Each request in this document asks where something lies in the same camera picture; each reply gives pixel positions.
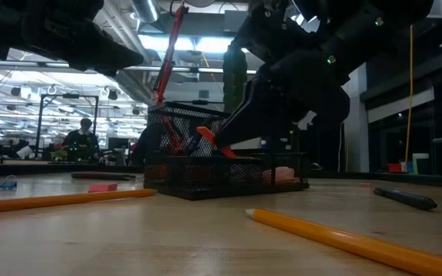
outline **computer monitor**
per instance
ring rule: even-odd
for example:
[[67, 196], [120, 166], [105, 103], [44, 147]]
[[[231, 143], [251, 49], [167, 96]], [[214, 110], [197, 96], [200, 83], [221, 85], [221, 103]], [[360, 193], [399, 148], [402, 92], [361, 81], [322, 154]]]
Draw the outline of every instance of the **computer monitor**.
[[129, 139], [128, 138], [108, 138], [108, 148], [109, 149], [129, 149]]

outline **marker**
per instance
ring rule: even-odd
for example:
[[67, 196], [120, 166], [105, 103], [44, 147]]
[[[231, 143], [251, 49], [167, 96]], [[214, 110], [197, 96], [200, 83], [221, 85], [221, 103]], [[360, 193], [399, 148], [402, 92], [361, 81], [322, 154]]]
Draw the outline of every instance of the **marker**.
[[437, 204], [436, 202], [434, 202], [434, 200], [422, 195], [418, 196], [408, 192], [383, 188], [375, 188], [373, 192], [377, 196], [383, 196], [389, 199], [393, 199], [395, 201], [402, 202], [404, 204], [424, 211], [428, 211], [437, 207]]
[[257, 222], [412, 274], [442, 275], [441, 257], [266, 210], [248, 209], [246, 214]]

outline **yellow pencil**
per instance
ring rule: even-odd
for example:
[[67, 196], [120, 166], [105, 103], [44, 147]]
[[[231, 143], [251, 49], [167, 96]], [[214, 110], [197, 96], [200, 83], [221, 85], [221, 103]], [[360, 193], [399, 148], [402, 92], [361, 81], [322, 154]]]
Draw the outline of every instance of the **yellow pencil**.
[[0, 200], [0, 212], [95, 202], [101, 200], [139, 198], [152, 196], [155, 192], [156, 191], [152, 189], [141, 189], [132, 191], [96, 192], [77, 195], [41, 196], [24, 199], [4, 199]]
[[310, 238], [410, 273], [442, 275], [441, 257], [266, 210], [248, 209], [246, 214], [257, 222]]

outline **table surface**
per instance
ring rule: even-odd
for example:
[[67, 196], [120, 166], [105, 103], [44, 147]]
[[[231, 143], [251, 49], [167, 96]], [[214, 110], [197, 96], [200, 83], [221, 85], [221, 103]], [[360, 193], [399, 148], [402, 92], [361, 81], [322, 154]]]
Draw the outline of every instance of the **table surface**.
[[3, 160], [3, 164], [0, 164], [0, 166], [4, 165], [49, 165], [49, 161], [10, 159]]
[[[18, 179], [0, 199], [86, 192], [69, 174]], [[442, 256], [442, 188], [312, 179], [310, 190], [190, 202], [166, 195], [0, 213], [0, 275], [403, 275], [245, 216], [261, 208]], [[141, 189], [142, 182], [119, 182]], [[429, 196], [424, 212], [374, 186]]]

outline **pink eraser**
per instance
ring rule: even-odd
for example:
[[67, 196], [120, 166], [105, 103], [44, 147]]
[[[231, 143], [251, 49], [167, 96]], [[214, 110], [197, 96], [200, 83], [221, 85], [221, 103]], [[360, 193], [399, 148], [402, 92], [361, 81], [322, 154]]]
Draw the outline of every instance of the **pink eraser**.
[[90, 186], [88, 189], [88, 192], [111, 192], [111, 191], [117, 191], [117, 183], [110, 183], [110, 184], [94, 184]]

